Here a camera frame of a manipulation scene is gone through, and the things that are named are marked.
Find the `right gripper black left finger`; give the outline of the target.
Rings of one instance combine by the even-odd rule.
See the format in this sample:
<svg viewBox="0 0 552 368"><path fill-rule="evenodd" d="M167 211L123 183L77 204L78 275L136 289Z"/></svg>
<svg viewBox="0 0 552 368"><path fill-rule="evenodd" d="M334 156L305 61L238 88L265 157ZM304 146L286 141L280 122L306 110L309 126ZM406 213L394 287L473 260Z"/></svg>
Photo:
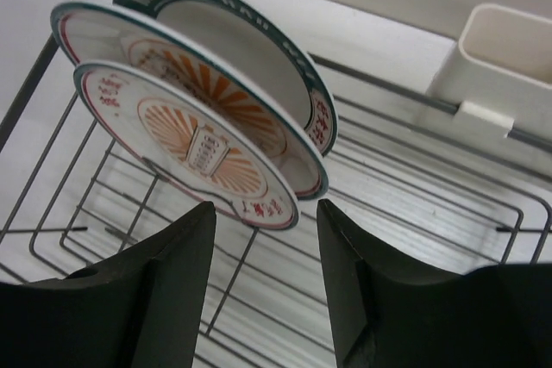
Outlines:
<svg viewBox="0 0 552 368"><path fill-rule="evenodd" d="M2 284L2 366L191 366L215 232L203 202L66 278Z"/></svg>

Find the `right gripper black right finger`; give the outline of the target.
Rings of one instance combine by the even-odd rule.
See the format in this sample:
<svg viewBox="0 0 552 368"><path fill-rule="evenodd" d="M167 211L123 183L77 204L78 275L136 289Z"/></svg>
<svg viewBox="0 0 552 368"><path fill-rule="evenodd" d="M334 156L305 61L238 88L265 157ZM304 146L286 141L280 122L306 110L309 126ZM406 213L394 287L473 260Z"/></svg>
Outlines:
<svg viewBox="0 0 552 368"><path fill-rule="evenodd" d="M317 205L317 233L340 367L550 366L550 264L445 271L327 199Z"/></svg>

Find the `red rim plate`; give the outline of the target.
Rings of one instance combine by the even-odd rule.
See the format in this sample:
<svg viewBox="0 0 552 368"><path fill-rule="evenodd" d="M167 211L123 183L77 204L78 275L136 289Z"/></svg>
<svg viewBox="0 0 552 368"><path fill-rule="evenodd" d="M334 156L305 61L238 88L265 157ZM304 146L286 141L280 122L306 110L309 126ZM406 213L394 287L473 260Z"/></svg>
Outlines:
<svg viewBox="0 0 552 368"><path fill-rule="evenodd" d="M202 42L132 9L91 0L53 7L53 37L78 65L92 59L129 64L173 84L218 114L228 117L278 167L300 200L313 200L329 187L323 155L296 120L293 104L310 100L284 97L291 88L268 85Z"/></svg>

